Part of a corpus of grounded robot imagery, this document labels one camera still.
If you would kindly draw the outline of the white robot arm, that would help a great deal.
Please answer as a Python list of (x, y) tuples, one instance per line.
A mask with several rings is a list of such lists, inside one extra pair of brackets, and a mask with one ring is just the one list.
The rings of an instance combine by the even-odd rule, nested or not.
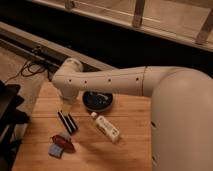
[(52, 79), (61, 97), (81, 91), (151, 99), (153, 171), (213, 171), (213, 78), (176, 66), (85, 72), (68, 58)]

